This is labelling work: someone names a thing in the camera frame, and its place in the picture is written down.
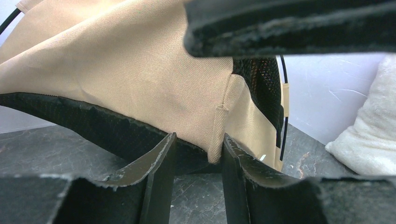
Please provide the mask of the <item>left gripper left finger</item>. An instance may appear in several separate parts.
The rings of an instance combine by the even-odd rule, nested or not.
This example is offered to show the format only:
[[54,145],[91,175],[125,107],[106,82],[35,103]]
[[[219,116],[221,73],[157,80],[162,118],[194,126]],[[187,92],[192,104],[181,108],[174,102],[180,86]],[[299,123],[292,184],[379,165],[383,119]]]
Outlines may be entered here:
[[176,166],[177,136],[103,181],[72,174],[4,175],[3,224],[167,224]]

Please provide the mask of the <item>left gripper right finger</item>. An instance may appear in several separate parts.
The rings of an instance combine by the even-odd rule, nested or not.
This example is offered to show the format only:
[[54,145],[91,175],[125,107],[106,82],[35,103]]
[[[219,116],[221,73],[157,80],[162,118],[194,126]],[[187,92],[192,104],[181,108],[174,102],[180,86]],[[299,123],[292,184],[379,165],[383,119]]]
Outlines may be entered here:
[[224,136],[222,181],[230,224],[393,224],[394,176],[297,179]]

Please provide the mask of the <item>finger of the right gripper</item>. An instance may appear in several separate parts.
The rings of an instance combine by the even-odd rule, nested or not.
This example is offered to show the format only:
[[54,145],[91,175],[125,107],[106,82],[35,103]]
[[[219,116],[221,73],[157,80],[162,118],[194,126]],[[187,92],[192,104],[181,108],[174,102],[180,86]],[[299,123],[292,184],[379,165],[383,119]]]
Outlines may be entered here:
[[393,0],[190,0],[184,47],[194,57],[396,50]]

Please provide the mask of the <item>tan pet tent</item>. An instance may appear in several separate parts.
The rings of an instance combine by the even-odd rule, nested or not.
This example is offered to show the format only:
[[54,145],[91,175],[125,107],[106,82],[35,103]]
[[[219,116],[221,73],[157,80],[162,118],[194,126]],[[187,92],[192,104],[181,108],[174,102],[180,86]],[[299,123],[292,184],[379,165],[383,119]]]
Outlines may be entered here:
[[0,104],[129,161],[178,137],[177,173],[220,161],[225,134],[280,171],[275,57],[194,58],[181,0],[22,0],[0,48]]

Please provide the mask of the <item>black tent pole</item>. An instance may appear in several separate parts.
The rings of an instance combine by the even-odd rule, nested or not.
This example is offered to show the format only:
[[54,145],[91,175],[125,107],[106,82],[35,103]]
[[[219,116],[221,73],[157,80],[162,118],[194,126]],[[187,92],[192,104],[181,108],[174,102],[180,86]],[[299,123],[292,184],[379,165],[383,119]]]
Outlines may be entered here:
[[[21,11],[19,9],[15,9],[1,24],[0,26],[0,34],[2,34],[4,32],[4,30],[10,25],[10,23],[19,15],[19,13],[21,13]],[[283,67],[283,77],[284,80],[286,81],[286,83],[281,82],[281,95],[282,95],[282,100],[281,103],[283,104],[283,114],[286,115],[287,113],[289,113],[289,101],[288,99],[286,100],[286,104],[284,104],[285,102],[285,96],[288,96],[288,77],[287,77],[287,69],[286,69],[286,65],[285,65],[285,60],[284,60],[284,56],[280,55],[280,59],[281,59],[281,63],[282,63],[282,67]],[[284,127],[284,131],[283,131],[283,136],[282,136],[282,144],[281,144],[281,153],[280,153],[280,161],[283,160],[283,156],[284,156],[284,151],[285,151],[285,144],[286,144],[286,133],[287,133],[287,128],[288,128],[288,119],[289,117],[286,116],[284,117],[284,122],[283,122],[283,127]]]

